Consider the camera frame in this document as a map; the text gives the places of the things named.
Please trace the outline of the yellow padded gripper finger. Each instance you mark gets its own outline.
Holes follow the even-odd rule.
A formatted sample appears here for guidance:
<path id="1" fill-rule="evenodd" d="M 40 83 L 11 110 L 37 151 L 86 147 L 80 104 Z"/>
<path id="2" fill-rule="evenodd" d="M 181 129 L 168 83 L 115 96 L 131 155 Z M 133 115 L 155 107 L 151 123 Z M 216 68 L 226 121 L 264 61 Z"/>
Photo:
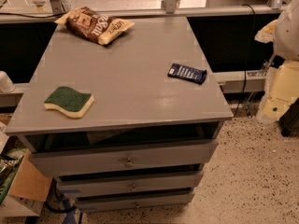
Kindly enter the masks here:
<path id="1" fill-rule="evenodd" d="M 273 41 L 277 20 L 270 21 L 260 31 L 257 32 L 254 39 L 261 43 L 269 43 Z"/>

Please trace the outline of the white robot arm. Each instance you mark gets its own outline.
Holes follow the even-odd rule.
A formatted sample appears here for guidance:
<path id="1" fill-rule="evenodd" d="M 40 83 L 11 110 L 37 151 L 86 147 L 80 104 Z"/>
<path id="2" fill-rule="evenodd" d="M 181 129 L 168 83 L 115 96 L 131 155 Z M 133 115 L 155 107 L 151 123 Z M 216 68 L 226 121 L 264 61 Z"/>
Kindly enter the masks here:
<path id="1" fill-rule="evenodd" d="M 276 20 L 257 32 L 254 39 L 273 43 L 274 53 L 285 60 L 299 60 L 299 0 L 291 0 Z"/>

